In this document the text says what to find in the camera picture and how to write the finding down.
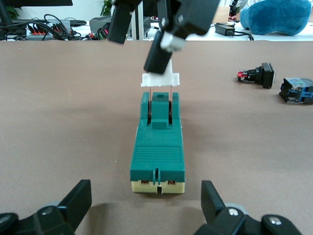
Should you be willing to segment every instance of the blue relay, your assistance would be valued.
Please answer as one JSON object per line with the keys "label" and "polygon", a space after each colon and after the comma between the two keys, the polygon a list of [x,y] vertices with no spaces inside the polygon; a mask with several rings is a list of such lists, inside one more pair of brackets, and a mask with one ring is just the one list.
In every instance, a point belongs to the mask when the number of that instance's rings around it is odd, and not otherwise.
{"label": "blue relay", "polygon": [[285,102],[296,104],[313,103],[313,81],[307,78],[284,78],[279,95]]}

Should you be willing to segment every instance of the green plastic housing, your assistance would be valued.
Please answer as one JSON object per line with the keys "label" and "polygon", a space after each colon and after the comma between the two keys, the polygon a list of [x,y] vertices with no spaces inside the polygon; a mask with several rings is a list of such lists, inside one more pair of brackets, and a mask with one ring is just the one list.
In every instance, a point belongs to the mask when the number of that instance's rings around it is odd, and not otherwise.
{"label": "green plastic housing", "polygon": [[143,94],[130,177],[132,182],[152,182],[158,187],[161,182],[185,182],[178,93],[173,93],[172,105],[168,93],[153,93],[151,118],[149,93]]}

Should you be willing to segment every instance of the yellow base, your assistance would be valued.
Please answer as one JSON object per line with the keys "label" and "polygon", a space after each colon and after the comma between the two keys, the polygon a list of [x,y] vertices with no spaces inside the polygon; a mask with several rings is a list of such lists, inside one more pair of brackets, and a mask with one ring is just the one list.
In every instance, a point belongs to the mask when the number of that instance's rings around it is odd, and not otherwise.
{"label": "yellow base", "polygon": [[184,193],[185,183],[175,182],[174,185],[168,184],[168,181],[153,184],[153,182],[148,182],[147,184],[142,184],[141,180],[132,181],[133,192],[154,192],[157,193],[157,187],[161,188],[161,193]]}

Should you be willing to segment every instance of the black cable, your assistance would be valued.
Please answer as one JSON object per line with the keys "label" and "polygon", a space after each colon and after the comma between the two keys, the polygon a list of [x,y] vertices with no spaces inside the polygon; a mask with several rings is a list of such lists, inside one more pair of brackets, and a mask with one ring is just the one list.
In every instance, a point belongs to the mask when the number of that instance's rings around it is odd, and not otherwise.
{"label": "black cable", "polygon": [[18,28],[18,26],[27,25],[27,23],[28,23],[28,22],[23,22],[23,23],[17,23],[17,24],[2,26],[2,27],[0,27],[0,30],[1,30],[1,29],[7,29],[7,28]]}
{"label": "black cable", "polygon": [[54,17],[58,22],[60,22],[61,27],[59,26],[59,28],[63,28],[62,31],[63,31],[64,34],[66,35],[67,39],[68,39],[68,40],[71,40],[70,34],[67,32],[65,25],[62,23],[62,21],[61,21],[59,18],[57,18],[56,16],[51,15],[51,14],[45,14],[45,15],[44,15],[44,19],[45,19],[46,21],[48,21],[48,20],[46,19],[46,16],[52,16],[52,17]]}
{"label": "black cable", "polygon": [[49,33],[51,33],[56,39],[64,41],[64,38],[62,38],[56,31],[54,31],[51,27],[49,27],[48,25],[44,23],[32,22],[32,23],[28,23],[27,26],[30,26],[29,24],[39,25],[42,28],[46,29]]}
{"label": "black cable", "polygon": [[51,26],[51,28],[54,29],[54,31],[55,31],[56,33],[58,33],[57,30],[60,29],[60,30],[62,31],[62,35],[60,35],[60,36],[61,36],[61,37],[66,36],[66,37],[67,37],[66,30],[65,30],[63,27],[60,27],[60,26],[58,26],[58,25],[53,25],[53,26]]}
{"label": "black cable", "polygon": [[18,36],[15,41],[27,41],[27,37],[26,36]]}
{"label": "black cable", "polygon": [[73,35],[74,37],[76,37],[76,36],[75,36],[75,34],[79,34],[78,38],[80,38],[80,37],[82,36],[82,34],[81,34],[81,33],[76,32],[76,31],[75,31],[75,33],[72,33],[72,35]]}
{"label": "black cable", "polygon": [[77,24],[79,24],[80,26],[85,25],[84,23],[83,23],[83,24],[82,24],[82,23],[79,23],[79,21],[78,21],[77,19],[73,18],[73,17],[67,17],[67,18],[65,18],[65,20],[67,20],[67,19],[73,19],[73,20],[75,20],[75,21],[77,22]]}
{"label": "black cable", "polygon": [[47,33],[45,33],[45,35],[44,35],[44,37],[43,37],[43,39],[42,39],[42,41],[44,41],[45,40],[45,37],[48,35],[48,32]]}
{"label": "black cable", "polygon": [[5,40],[6,40],[6,41],[8,41],[8,36],[9,36],[10,34],[13,34],[13,33],[12,33],[12,32],[8,32],[8,33],[5,35]]}
{"label": "black cable", "polygon": [[248,36],[250,41],[254,41],[254,37],[249,33],[239,32],[239,31],[235,31],[235,33],[239,33],[240,35],[234,34],[233,36]]}

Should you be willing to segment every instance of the person's hand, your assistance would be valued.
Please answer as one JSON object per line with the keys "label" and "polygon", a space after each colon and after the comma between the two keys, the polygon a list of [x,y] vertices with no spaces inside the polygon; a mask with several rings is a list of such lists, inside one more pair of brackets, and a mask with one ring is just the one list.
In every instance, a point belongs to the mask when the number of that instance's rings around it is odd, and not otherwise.
{"label": "person's hand", "polygon": [[240,20],[240,12],[238,12],[234,16],[228,16],[228,21],[239,21]]}

